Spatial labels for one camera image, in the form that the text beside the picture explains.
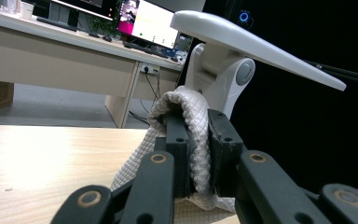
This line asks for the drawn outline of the white cup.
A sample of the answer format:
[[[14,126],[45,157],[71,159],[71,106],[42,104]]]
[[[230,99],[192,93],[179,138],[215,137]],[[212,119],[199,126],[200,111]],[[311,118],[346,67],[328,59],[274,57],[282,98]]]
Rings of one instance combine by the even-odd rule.
[[[34,5],[21,1],[21,17],[30,20],[33,16]]]

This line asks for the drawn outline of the white desk lamp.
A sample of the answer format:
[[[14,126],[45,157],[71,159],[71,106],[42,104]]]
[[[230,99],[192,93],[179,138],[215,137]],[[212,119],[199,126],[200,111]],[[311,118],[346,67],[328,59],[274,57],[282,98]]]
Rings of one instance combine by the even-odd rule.
[[[346,84],[264,39],[213,14],[182,10],[171,27],[201,41],[191,52],[186,86],[200,91],[209,107],[230,117],[260,61],[343,91]]]

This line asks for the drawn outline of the dark computer monitor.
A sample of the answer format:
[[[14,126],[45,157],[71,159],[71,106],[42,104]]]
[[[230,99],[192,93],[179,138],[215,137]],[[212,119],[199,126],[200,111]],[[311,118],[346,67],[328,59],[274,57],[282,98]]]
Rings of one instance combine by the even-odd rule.
[[[115,17],[118,0],[51,0],[54,3],[111,21]]]

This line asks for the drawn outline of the green potted plant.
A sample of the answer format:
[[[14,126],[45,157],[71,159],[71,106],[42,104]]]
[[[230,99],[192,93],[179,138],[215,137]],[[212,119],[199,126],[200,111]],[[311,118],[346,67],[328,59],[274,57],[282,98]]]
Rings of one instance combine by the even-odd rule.
[[[115,36],[117,34],[117,19],[106,20],[94,17],[91,20],[91,30],[100,35]]]

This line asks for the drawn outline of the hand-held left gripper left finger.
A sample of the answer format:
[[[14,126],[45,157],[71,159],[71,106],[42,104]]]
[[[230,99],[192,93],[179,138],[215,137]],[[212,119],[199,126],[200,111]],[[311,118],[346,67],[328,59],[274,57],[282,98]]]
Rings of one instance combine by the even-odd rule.
[[[157,138],[155,150],[168,152],[174,158],[174,197],[188,197],[192,191],[189,171],[190,139],[183,118],[174,115],[167,117],[166,136]]]

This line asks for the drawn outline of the beige office desk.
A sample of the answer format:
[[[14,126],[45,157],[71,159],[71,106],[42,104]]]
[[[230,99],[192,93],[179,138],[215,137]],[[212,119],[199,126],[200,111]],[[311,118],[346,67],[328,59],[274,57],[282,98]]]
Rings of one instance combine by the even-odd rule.
[[[160,67],[161,91],[175,88],[179,63],[0,9],[0,81],[103,94],[119,128],[125,126],[131,98],[155,98],[138,79],[141,63]]]

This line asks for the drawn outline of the lit computer monitor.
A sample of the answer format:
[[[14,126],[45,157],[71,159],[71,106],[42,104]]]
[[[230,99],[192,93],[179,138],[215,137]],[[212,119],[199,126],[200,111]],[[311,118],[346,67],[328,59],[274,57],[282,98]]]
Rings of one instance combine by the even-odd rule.
[[[173,12],[147,0],[122,0],[117,30],[173,49],[178,31],[171,27]]]

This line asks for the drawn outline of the beige cloth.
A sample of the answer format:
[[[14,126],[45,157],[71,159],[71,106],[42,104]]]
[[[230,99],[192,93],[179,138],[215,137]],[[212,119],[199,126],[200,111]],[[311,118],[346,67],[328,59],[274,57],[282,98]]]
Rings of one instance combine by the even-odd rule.
[[[213,224],[236,214],[234,200],[212,193],[211,155],[208,140],[208,103],[197,91],[180,86],[165,92],[148,114],[150,127],[141,144],[116,173],[112,190],[124,186],[136,177],[143,156],[154,150],[158,137],[167,133],[164,115],[180,112],[190,133],[189,168],[195,192],[175,201],[174,224]]]

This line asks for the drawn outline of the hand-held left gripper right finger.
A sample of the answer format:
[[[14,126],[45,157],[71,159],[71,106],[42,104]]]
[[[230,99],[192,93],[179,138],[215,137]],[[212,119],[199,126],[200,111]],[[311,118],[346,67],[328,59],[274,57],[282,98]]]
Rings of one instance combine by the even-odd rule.
[[[208,119],[212,160],[210,186],[220,197],[245,198],[246,190],[240,175],[244,143],[224,113],[209,109]]]

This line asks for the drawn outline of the black keyboard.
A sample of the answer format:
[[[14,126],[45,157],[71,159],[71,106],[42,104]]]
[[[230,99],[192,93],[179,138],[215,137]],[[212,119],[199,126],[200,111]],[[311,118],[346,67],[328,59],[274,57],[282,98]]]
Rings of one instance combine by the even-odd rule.
[[[69,30],[69,31],[73,31],[73,32],[76,32],[77,31],[77,28],[74,27],[74,26],[71,26],[71,25],[68,25],[64,22],[60,22],[60,21],[53,21],[53,20],[50,20],[50,19],[46,19],[46,18],[43,18],[43,17],[36,17],[36,20],[37,21],[40,21],[40,22],[43,22],[43,23],[46,23],[46,24],[49,24],[49,25],[53,25],[53,26],[56,26],[56,27],[60,27],[62,29],[66,29],[66,30]]]
[[[122,42],[122,45],[123,47],[127,48],[127,49],[137,49],[137,50],[140,50],[144,53],[147,53],[147,54],[151,54],[151,55],[156,55],[156,56],[159,56],[161,58],[165,58],[165,59],[168,59],[169,57],[161,52],[158,52],[156,50],[152,50],[152,49],[149,49],[149,48],[146,48],[146,47],[141,47],[139,45],[136,45],[134,43],[129,43],[129,42]]]

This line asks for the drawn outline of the white power socket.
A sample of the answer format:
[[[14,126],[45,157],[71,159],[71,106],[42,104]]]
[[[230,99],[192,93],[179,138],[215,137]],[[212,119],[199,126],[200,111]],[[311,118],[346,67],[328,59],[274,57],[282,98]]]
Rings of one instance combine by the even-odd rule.
[[[159,73],[159,66],[150,63],[141,63],[141,72],[151,75],[157,75]]]

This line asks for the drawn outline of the black stand bar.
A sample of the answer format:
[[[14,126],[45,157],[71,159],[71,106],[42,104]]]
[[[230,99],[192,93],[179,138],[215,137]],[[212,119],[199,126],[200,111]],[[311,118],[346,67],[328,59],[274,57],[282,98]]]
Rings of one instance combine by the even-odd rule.
[[[312,62],[312,61],[306,61],[306,63],[311,64],[312,66],[324,71],[325,73],[337,77],[337,78],[346,78],[348,80],[352,80],[355,82],[358,82],[358,73],[357,72],[353,72],[353,71],[349,71],[349,70],[345,70],[345,69],[341,69],[341,68],[336,68],[334,66],[330,66],[330,65],[326,65],[326,64],[322,64],[322,63],[316,63],[316,62]]]

